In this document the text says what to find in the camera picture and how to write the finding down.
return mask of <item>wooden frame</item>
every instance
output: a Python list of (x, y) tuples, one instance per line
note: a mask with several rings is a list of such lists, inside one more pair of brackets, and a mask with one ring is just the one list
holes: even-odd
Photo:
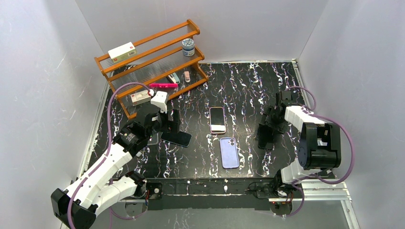
[[(200, 29), (197, 27), (197, 25), (194, 22), (192, 22), (190, 19), (188, 19), (186, 22), (183, 22), (181, 24), (173, 26), (173, 27), (171, 27), (171, 28), (169, 28), (167, 30), (156, 33), (156, 34), (154, 34), (152, 36), (149, 36), (149, 37), (147, 37), (145, 39), (142, 39), (140, 41), (133, 42), (132, 44), (136, 48), (137, 46), (139, 46), (141, 44), (147, 43), (147, 42), (149, 42), (149, 41), (151, 41), (151, 40), (153, 40), (155, 38), (162, 37), (162, 36), (164, 36), (164, 35), (166, 35), (166, 34), (168, 34), (170, 32), (178, 30), (178, 29), (180, 29), (180, 28), (182, 28), (184, 26), (189, 26), (190, 28), (192, 28), (192, 31), (185, 34), (185, 35), (182, 35), (182, 36), (180, 36), (178, 38), (175, 38), (175, 39), (170, 40), (168, 42), (165, 42), (165, 43), (163, 43), (161, 45), (158, 45), (158, 46), (156, 46), (156, 47), (154, 47), (154, 48), (152, 48), (150, 50), (139, 53), (139, 54), (137, 54), (137, 55), (135, 55), (135, 56), (133, 56), (133, 57), (131, 57), (129, 59), (126, 59), (126, 60), (121, 61), (119, 63), (113, 64), (113, 65), (111, 65), (109, 67), (103, 68), (103, 65), (101, 63), (102, 61), (108, 60), (110, 58), (110, 56), (108, 54), (105, 54), (105, 55), (100, 56), (100, 57), (95, 57), (94, 60), (96, 61), (97, 66), (100, 69), (100, 72), (102, 73), (102, 75), (107, 79), (108, 84), (110, 85), (112, 91), (115, 92), (115, 90), (116, 90), (114, 88), (113, 84), (112, 84), (112, 82), (114, 80), (119, 79), (119, 78), (121, 78), (123, 76), (126, 76), (129, 73), (132, 73), (132, 72), (134, 72), (136, 70), (139, 70), (139, 69), (141, 69), (141, 68), (143, 68), (145, 66), (148, 66), (148, 65), (150, 65), (150, 64), (152, 64), (152, 63), (154, 63), (154, 62), (156, 62), (158, 60), (161, 60), (161, 59), (163, 59), (165, 57), (173, 55), (173, 54), (175, 54), (177, 52), (181, 52), (182, 47), (177, 47), (177, 48), (175, 48), (175, 49), (173, 49), (173, 50), (171, 50), (169, 52), (161, 54), (161, 55), (159, 55), (159, 56), (157, 56), (155, 58), (152, 58), (152, 59), (150, 59), (148, 61), (145, 61), (145, 62), (143, 62), (141, 64), (138, 64), (135, 67), (127, 69), (127, 70), (125, 70), (125, 71), (123, 71), (121, 73), (118, 73), (116, 75), (113, 75), (111, 77), (108, 77), (108, 75), (107, 75), (108, 73), (114, 71), (115, 69), (121, 68), (121, 67), (123, 67), (125, 65), (128, 65), (128, 64), (130, 64), (130, 63), (132, 63), (132, 62), (134, 62), (136, 60), (139, 60), (139, 59), (141, 59), (143, 57), (146, 57), (146, 56), (148, 56), (148, 55), (150, 55), (152, 53), (155, 53), (155, 52), (157, 52), (159, 50), (162, 50), (162, 49), (164, 49), (166, 47), (174, 45), (174, 44), (176, 44), (176, 43), (178, 43), (178, 42), (180, 42), (180, 41), (182, 41), (182, 40), (184, 40), (186, 38), (192, 38), (194, 35), (200, 34)], [(171, 94), (169, 96), (169, 99), (173, 99), (173, 98), (181, 95), (182, 93), (187, 92), (187, 91), (193, 89), (194, 87), (208, 81), (207, 75), (201, 70), (200, 66), (198, 65), (198, 61), (201, 61), (201, 60), (204, 60), (204, 54), (200, 51), (200, 49), (197, 46), (195, 46), (195, 54), (194, 54), (194, 56), (192, 57), (191, 60), (189, 60), (189, 61), (187, 61), (187, 62), (185, 62), (185, 63), (183, 63), (183, 64), (181, 64), (181, 65), (179, 65), (179, 66), (177, 66), (177, 67), (175, 67), (175, 68), (173, 68), (171, 70), (169, 70), (169, 71), (166, 71), (166, 72), (164, 72), (164, 73), (162, 73), (162, 74), (160, 74), (158, 76), (155, 76), (153, 79), (147, 80), (147, 81), (142, 82), (142, 83), (144, 83), (144, 84), (153, 83), (153, 82), (155, 82), (157, 80), (160, 80), (160, 79), (168, 76), (169, 74), (172, 74), (172, 73), (177, 72), (177, 71), (179, 71), (179, 70), (181, 70), (183, 68), (191, 66), (195, 71), (197, 71), (197, 73), (202, 77), (202, 79), (195, 82), (195, 83), (193, 83), (193, 84), (191, 84), (191, 85), (189, 85), (189, 86), (187, 86), (187, 87), (185, 87), (185, 88), (183, 88), (183, 89), (181, 89), (180, 91), (178, 91), (178, 92), (176, 92), (174, 94)], [(134, 114), (129, 114), (128, 113), (127, 108), (125, 107), (124, 103), (122, 102), (122, 98), (124, 98), (125, 96), (135, 92), (136, 90), (139, 90), (140, 88), (141, 88), (141, 86), (137, 85), (137, 86), (132, 87), (132, 88), (130, 88), (130, 89), (124, 91), (124, 92), (121, 92), (121, 93), (117, 94), (117, 100), (121, 104), (122, 108), (124, 109), (125, 115), (128, 117), (128, 119), (135, 118), (137, 114), (136, 113), (134, 113)]]

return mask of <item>wooden shelf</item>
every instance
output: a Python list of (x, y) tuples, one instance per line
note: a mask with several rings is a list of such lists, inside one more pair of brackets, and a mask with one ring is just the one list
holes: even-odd
[[(113, 91), (129, 82), (140, 82), (148, 85), (163, 79), (169, 74), (191, 66), (199, 76), (199, 79), (192, 80), (191, 84), (188, 83), (186, 87), (170, 94), (169, 99), (172, 99), (208, 80), (207, 75), (198, 65), (198, 61), (204, 60), (204, 54), (197, 46), (195, 46), (195, 54), (191, 57), (186, 57), (182, 54), (181, 46), (165, 52), (167, 49), (170, 49), (171, 46), (180, 45), (179, 43), (182, 40), (192, 38), (194, 35), (198, 34), (200, 34), (200, 30), (197, 25), (191, 20), (187, 20), (184, 23), (173, 26), (138, 42), (133, 42), (139, 54), (127, 60), (113, 64), (109, 55), (105, 54), (100, 57), (95, 57), (95, 61)], [(160, 50), (165, 53), (157, 53), (160, 55), (156, 57), (153, 57), (155, 55), (151, 55)], [(132, 112), (132, 110), (135, 109), (132, 107), (132, 103), (128, 101), (128, 98), (129, 95), (139, 89), (141, 89), (141, 86), (130, 85), (123, 88), (122, 92), (117, 94), (117, 100), (120, 102), (129, 119), (136, 117), (136, 113)]]

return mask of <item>table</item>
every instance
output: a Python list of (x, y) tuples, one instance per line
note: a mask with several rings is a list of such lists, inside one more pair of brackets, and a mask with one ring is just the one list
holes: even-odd
[[(273, 177), (296, 157), (299, 135), (294, 127), (274, 144), (273, 150), (257, 147), (256, 131), (261, 113), (267, 104), (274, 105), (275, 93), (298, 85), (291, 62), (212, 63), (201, 64), (209, 82), (200, 85), (168, 102), (168, 110), (180, 110), (180, 130), (190, 133), (189, 147), (160, 141), (142, 150), (121, 168), (115, 178), (136, 170), (146, 178), (261, 178)], [(293, 99), (303, 104), (300, 91), (293, 91)], [(101, 122), (97, 131), (90, 167), (107, 149), (108, 93)], [(223, 107), (226, 133), (212, 135), (209, 128), (209, 108)], [(113, 103), (111, 122), (114, 134), (127, 122), (122, 107)], [(233, 136), (237, 142), (240, 166), (223, 169), (219, 139)]]

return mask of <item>white wall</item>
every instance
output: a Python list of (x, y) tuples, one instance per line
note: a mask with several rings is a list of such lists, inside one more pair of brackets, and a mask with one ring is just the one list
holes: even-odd
[(59, 228), (51, 193), (75, 179), (105, 85), (74, 0), (0, 2), (1, 228)]
[(328, 0), (76, 0), (104, 52), (193, 20), (204, 62), (297, 58)]
[[(405, 224), (404, 41), (404, 1), (330, 1), (298, 60), (317, 113), (340, 120), (354, 138), (347, 184), (361, 228)], [(343, 156), (348, 165), (348, 151)]]

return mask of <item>jar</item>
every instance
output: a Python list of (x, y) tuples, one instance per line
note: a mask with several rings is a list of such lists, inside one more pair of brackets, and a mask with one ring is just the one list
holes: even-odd
[(194, 41), (191, 38), (184, 39), (181, 43), (183, 46), (183, 55), (192, 56), (194, 55)]

